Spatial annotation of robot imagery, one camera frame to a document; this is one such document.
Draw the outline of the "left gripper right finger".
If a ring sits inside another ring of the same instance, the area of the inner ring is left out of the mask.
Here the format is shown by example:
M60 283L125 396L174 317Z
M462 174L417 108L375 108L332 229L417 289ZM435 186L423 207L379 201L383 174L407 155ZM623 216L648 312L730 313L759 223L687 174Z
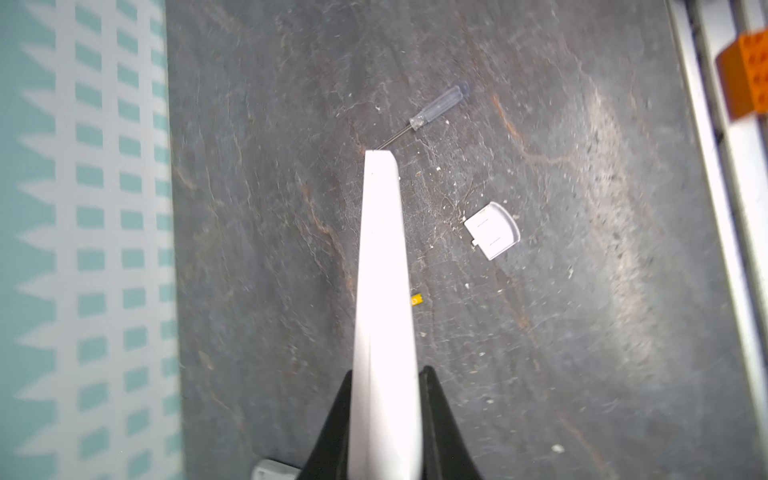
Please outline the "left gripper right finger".
M435 369L419 373L423 431L423 479L482 478L461 436Z

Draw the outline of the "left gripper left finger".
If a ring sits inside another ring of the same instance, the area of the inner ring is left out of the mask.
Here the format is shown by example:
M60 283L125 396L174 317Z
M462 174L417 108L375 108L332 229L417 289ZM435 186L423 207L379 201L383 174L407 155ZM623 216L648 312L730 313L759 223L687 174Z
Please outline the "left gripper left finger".
M345 480L348 466L352 371L348 371L315 446L297 480Z

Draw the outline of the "white remote control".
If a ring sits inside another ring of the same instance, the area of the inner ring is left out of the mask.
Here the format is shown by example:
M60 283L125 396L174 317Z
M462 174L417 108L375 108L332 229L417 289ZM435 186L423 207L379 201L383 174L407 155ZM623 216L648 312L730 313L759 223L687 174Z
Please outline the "white remote control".
M423 433L398 166L368 150L355 309L350 479L418 479Z
M262 459L254 467L251 480L296 480L301 470L293 466L271 460Z

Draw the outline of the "white battery cover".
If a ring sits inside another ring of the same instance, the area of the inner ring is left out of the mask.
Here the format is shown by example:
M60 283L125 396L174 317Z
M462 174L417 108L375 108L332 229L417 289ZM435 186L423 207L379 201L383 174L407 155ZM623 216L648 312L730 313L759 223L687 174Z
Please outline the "white battery cover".
M492 261L521 240L520 229L512 215L497 202L489 202L463 223L472 237L472 245L479 247Z

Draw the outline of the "clear handle screwdriver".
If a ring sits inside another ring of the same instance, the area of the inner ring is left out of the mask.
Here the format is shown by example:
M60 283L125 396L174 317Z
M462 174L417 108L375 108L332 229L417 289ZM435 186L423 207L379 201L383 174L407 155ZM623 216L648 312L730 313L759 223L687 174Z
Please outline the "clear handle screwdriver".
M386 140L383 144L379 145L377 150L385 150L389 145L406 133L417 131L428 123L431 123L433 120L442 116L446 111L459 104L468 96L468 94L469 86L467 83L462 82L452 86L422 108L416 115L411 117L403 129Z

